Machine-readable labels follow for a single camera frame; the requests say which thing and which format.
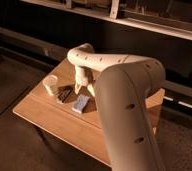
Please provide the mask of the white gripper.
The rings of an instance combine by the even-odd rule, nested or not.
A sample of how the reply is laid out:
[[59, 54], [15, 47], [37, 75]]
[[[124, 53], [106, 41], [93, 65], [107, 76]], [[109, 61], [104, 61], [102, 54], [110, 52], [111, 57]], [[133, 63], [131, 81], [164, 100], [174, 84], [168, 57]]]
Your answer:
[[75, 86], [74, 92], [78, 94], [82, 88], [82, 85], [88, 85], [87, 90], [90, 94], [95, 97], [94, 85], [93, 82], [93, 73], [92, 70], [87, 67], [76, 66], [75, 67]]

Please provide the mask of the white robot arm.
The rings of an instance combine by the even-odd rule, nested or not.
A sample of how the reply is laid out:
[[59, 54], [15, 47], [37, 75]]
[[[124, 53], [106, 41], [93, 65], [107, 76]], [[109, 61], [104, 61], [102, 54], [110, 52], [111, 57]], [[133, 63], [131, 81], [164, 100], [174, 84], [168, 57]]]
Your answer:
[[68, 51], [75, 90], [95, 96], [112, 171], [166, 171], [146, 108], [146, 99], [165, 81], [155, 58], [97, 54], [82, 44]]

